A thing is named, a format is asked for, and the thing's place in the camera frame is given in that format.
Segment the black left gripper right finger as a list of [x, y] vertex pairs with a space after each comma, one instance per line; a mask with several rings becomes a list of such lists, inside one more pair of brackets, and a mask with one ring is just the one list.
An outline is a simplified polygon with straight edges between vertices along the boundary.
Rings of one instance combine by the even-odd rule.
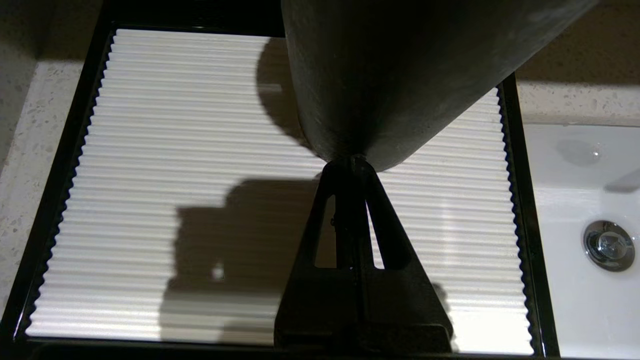
[[363, 342], [375, 353], [451, 353], [453, 326], [375, 169], [361, 156], [352, 173], [362, 193]]

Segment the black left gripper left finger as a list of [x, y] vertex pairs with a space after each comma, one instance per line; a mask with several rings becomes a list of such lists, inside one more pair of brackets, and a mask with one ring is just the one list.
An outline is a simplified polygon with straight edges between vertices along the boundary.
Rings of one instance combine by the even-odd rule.
[[[358, 322], [358, 225], [354, 221], [354, 175], [349, 159], [329, 162], [317, 190], [279, 301], [274, 346], [294, 351], [343, 351], [351, 346]], [[316, 264], [330, 199], [333, 268]]]

